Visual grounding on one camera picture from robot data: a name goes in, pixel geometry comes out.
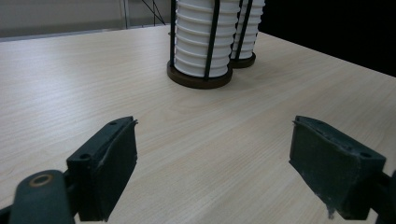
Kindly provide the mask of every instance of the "white paper cup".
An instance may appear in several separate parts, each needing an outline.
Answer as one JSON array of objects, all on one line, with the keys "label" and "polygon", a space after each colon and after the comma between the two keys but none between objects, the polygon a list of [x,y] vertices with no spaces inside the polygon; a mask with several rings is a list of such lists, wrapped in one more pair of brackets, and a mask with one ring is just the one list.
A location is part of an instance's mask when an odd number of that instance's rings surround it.
[{"label": "white paper cup", "polygon": [[[239,42],[236,42],[233,44],[233,50],[236,51],[238,49]],[[244,44],[242,45],[242,50],[247,51],[247,50],[253,50],[254,48],[254,41],[245,41]]]},{"label": "white paper cup", "polygon": [[[176,56],[187,63],[195,63],[201,66],[206,65],[206,55],[195,54],[177,47]],[[226,55],[226,57],[212,57],[210,66],[211,67],[227,66],[229,61],[230,59],[228,58],[228,55]]]},{"label": "white paper cup", "polygon": [[[242,32],[242,24],[239,23],[238,28],[236,29],[236,33],[240,35]],[[247,24],[246,33],[248,34],[257,34],[259,32],[259,24],[251,23]]]},{"label": "white paper cup", "polygon": [[[223,21],[218,22],[218,27],[216,34],[231,33],[235,32],[235,24],[237,23],[237,18],[234,21]],[[197,20],[184,15],[177,14],[177,25],[193,29],[197,32],[210,33],[212,27],[212,21]]]},{"label": "white paper cup", "polygon": [[[196,63],[188,63],[175,56],[175,68],[186,75],[190,75],[192,77],[204,77],[205,76],[205,66],[196,64]],[[228,71],[226,66],[210,66],[209,77],[221,77],[225,75]]]},{"label": "white paper cup", "polygon": [[[227,35],[216,35],[215,45],[218,44],[228,44],[233,43],[233,33],[228,33]],[[197,33],[180,25],[177,26],[177,35],[189,39],[194,42],[209,43],[210,34],[207,33]]]},{"label": "white paper cup", "polygon": [[[231,53],[231,44],[233,40],[229,43],[217,44],[213,48],[212,57],[223,57]],[[193,52],[195,54],[207,55],[208,44],[191,41],[180,35],[177,35],[177,46],[184,49],[187,52]]]},{"label": "white paper cup", "polygon": [[[178,2],[186,3],[196,7],[214,8],[214,0],[178,0]],[[220,9],[234,9],[239,7],[239,0],[220,0]]]},{"label": "white paper cup", "polygon": [[[241,14],[239,16],[239,21],[238,21],[238,25],[242,25],[245,21],[245,14]],[[254,16],[254,15],[250,15],[248,17],[248,21],[247,24],[259,24],[262,21],[262,17],[261,16]]]},{"label": "white paper cup", "polygon": [[[239,42],[239,39],[241,38],[241,35],[235,35],[234,42]],[[244,36],[244,42],[254,42],[257,39],[257,33],[253,34],[245,34]]]},{"label": "white paper cup", "polygon": [[[252,50],[241,50],[241,53],[239,54],[239,59],[248,59],[253,55]],[[234,59],[236,56],[236,51],[233,51],[231,54],[231,58]]]},{"label": "white paper cup", "polygon": [[[219,22],[223,21],[235,21],[236,14],[239,12],[239,7],[233,10],[221,9],[219,11]],[[177,3],[177,15],[183,15],[196,20],[212,21],[213,19],[213,8],[196,7],[189,4]]]},{"label": "white paper cup", "polygon": [[[262,8],[265,6],[265,3],[263,5],[252,5],[250,9],[250,15],[261,15],[262,14]],[[242,5],[241,8],[241,14],[245,14],[247,11],[248,5]]]}]

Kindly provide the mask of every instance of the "wooden base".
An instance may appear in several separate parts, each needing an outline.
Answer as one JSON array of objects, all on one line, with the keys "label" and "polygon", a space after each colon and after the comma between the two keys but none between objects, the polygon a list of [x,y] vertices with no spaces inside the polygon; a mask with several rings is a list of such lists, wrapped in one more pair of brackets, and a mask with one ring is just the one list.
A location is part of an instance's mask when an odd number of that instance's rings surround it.
[{"label": "wooden base", "polygon": [[192,77],[179,72],[175,67],[170,66],[168,62],[167,73],[168,76],[176,83],[194,89],[208,90],[222,87],[231,81],[233,76],[233,69],[230,65],[227,66],[228,71],[221,77],[210,77],[204,79],[203,77]]},{"label": "wooden base", "polygon": [[253,65],[254,61],[256,61],[255,53],[253,53],[253,55],[251,55],[251,57],[248,59],[240,59],[240,60],[231,59],[230,66],[231,68],[247,68]]}]

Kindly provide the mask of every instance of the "light wood table surface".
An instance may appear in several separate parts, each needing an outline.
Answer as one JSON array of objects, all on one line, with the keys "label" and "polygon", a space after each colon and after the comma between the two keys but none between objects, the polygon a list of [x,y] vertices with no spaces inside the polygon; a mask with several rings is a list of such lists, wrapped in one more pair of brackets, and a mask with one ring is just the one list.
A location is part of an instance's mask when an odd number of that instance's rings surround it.
[{"label": "light wood table surface", "polygon": [[169,27],[0,43],[0,207],[26,176],[106,123],[138,119],[138,161],[108,223],[374,223],[328,219],[289,165],[296,115],[396,169],[396,79],[266,34],[255,64],[215,90],[166,75]]}]

